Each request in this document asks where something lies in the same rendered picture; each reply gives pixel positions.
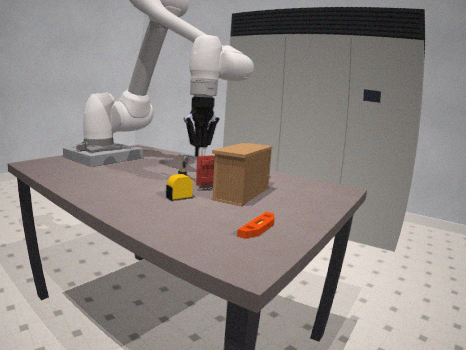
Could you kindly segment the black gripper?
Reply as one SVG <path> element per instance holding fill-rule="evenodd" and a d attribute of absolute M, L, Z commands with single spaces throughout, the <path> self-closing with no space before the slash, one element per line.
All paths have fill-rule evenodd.
<path fill-rule="evenodd" d="M 195 166 L 197 167 L 197 156 L 205 155 L 205 149 L 211 145 L 216 125 L 220 119 L 214 115 L 213 109 L 202 108 L 214 108 L 214 98 L 192 97 L 191 107 L 190 115 L 184 117 L 184 121 L 187 125 L 190 145 L 195 146 Z M 195 132 L 192 119 L 194 120 Z"/>

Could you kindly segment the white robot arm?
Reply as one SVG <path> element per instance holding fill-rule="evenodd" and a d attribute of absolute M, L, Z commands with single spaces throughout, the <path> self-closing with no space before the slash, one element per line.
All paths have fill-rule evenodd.
<path fill-rule="evenodd" d="M 151 123 L 154 110 L 147 91 L 168 29 L 193 42 L 190 95 L 194 97 L 213 98 L 217 95 L 218 77 L 240 81 L 249 78 L 254 70 L 248 56 L 229 45 L 222 47 L 218 37 L 206 35 L 179 18 L 187 12 L 188 0 L 129 1 L 150 20 L 129 89 L 119 102 L 109 93 L 88 98 L 83 117 L 84 142 L 75 145 L 76 150 L 77 146 L 89 153 L 121 149 L 114 144 L 113 133 L 135 131 Z"/>

